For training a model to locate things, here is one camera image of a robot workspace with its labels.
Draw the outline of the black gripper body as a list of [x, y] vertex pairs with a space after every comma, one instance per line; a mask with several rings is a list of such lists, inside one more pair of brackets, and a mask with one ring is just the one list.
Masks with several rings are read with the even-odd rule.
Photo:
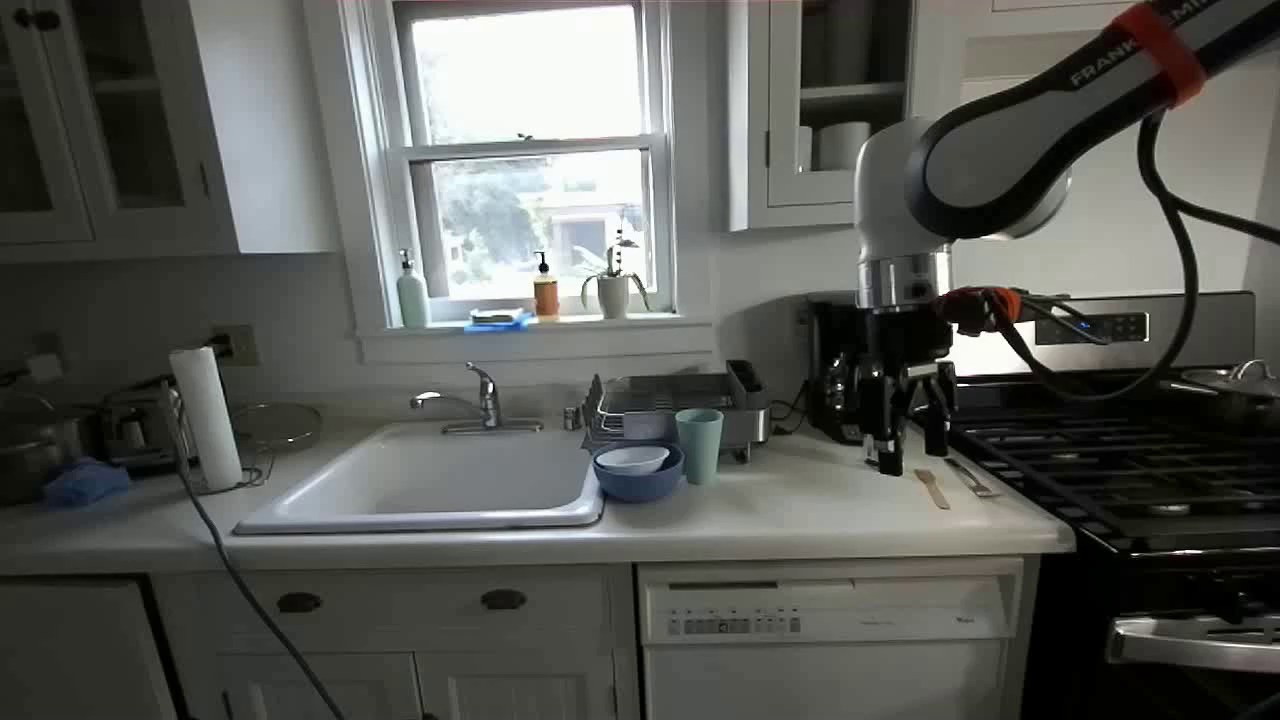
[[860, 309], [852, 324], [857, 407], [886, 414], [886, 392], [931, 377], [951, 350], [951, 327], [931, 309]]

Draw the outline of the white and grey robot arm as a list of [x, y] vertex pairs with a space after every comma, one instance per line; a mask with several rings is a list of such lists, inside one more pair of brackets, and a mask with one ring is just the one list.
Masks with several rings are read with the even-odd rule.
[[1185, 311], [1164, 355], [1145, 373], [1157, 382], [1190, 345], [1199, 267], [1185, 220], [1208, 220], [1255, 242], [1268, 225], [1179, 202], [1157, 172], [1157, 137], [1167, 110], [1192, 101], [1208, 78], [1261, 54], [1280, 37], [1280, 0], [1135, 0], [1100, 37], [1049, 73], [998, 95], [960, 104], [939, 122], [901, 122], [857, 155], [860, 225], [860, 432], [868, 465], [905, 471], [901, 429], [912, 388], [930, 392], [930, 453], [947, 453], [951, 334], [1001, 334], [1014, 353], [1053, 388], [1049, 370], [1017, 337], [1026, 309], [1049, 297], [1021, 290], [939, 290], [939, 254], [951, 242], [1027, 237], [1044, 227], [1069, 170], [1120, 129], [1135, 126], [1135, 166], [1161, 206], [1179, 267]]

